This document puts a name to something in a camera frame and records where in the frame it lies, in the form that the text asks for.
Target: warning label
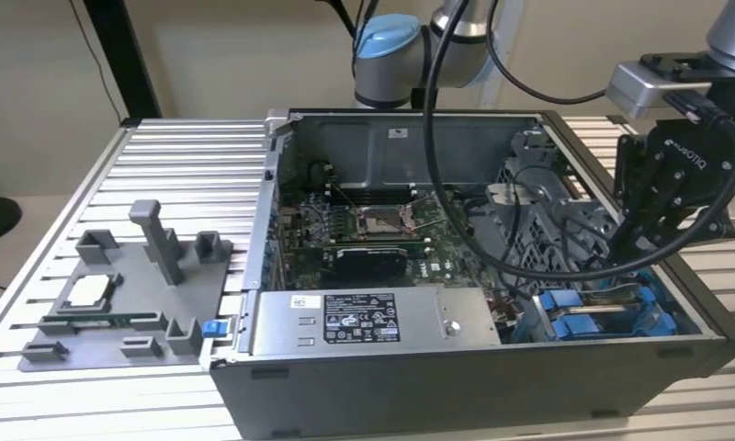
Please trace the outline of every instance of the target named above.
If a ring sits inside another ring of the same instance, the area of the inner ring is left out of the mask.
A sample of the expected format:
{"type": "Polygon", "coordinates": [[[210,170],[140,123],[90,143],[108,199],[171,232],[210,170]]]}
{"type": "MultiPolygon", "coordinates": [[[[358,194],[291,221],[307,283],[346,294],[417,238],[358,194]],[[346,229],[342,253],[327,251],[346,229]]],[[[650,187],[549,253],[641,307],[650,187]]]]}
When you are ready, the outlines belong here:
{"type": "Polygon", "coordinates": [[[330,344],[401,341],[395,294],[323,296],[323,313],[330,344]]]}

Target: gray floor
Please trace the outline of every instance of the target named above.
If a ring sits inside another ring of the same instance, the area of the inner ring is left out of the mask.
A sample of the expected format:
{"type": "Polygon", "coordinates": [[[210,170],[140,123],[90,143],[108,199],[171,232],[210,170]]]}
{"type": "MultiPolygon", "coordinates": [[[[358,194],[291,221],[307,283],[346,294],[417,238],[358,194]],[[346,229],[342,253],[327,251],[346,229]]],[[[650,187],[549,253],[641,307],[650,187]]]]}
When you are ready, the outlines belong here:
{"type": "Polygon", "coordinates": [[[16,228],[0,238],[0,285],[7,286],[11,283],[68,198],[70,196],[14,198],[20,203],[24,214],[16,228]]]}

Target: aluminum extrusion table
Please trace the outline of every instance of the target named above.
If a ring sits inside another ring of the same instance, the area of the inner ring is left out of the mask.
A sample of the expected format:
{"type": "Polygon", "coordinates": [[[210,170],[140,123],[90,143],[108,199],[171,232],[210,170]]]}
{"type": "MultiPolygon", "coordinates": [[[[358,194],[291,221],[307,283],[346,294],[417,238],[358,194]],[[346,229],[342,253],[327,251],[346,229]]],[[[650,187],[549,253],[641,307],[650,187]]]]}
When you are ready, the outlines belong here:
{"type": "MultiPolygon", "coordinates": [[[[613,120],[566,119],[610,172],[617,138],[633,132],[613,120]]],[[[239,311],[263,152],[260,120],[146,120],[120,129],[0,299],[0,439],[239,439],[199,366],[23,373],[18,365],[32,323],[78,263],[74,244],[84,230],[110,228],[120,241],[142,239],[128,220],[138,198],[160,200],[164,225],[180,239],[219,230],[232,240],[219,314],[239,311]]],[[[735,315],[735,242],[689,248],[684,258],[735,315]]],[[[371,439],[735,439],[735,360],[710,378],[674,384],[629,419],[371,439]]]]}

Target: circuit board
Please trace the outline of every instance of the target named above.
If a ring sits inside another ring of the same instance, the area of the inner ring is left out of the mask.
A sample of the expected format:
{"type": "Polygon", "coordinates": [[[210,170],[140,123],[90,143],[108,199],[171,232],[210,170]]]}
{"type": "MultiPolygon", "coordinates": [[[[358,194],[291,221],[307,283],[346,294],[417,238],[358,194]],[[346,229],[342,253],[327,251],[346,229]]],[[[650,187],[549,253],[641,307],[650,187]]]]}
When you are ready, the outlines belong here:
{"type": "MultiPolygon", "coordinates": [[[[495,273],[451,230],[435,194],[414,195],[405,204],[334,205],[325,193],[309,193],[303,203],[285,208],[289,288],[494,289],[495,273]],[[353,264],[341,265],[347,254],[353,264]]],[[[461,201],[454,205],[462,208],[461,201]]]]}

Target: sticker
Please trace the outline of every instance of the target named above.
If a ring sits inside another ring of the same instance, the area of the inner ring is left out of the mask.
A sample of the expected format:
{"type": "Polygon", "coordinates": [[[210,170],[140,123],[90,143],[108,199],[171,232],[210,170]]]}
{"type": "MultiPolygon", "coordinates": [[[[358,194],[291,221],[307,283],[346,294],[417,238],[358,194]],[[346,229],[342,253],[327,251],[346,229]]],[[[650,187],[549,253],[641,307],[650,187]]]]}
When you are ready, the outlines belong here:
{"type": "Polygon", "coordinates": [[[323,339],[329,344],[401,341],[395,294],[329,295],[323,298],[323,339]]]}
{"type": "Polygon", "coordinates": [[[390,129],[390,131],[387,132],[387,137],[391,140],[409,138],[409,129],[390,129]]]}
{"type": "Polygon", "coordinates": [[[293,308],[318,310],[322,307],[322,296],[293,296],[293,308]]]}

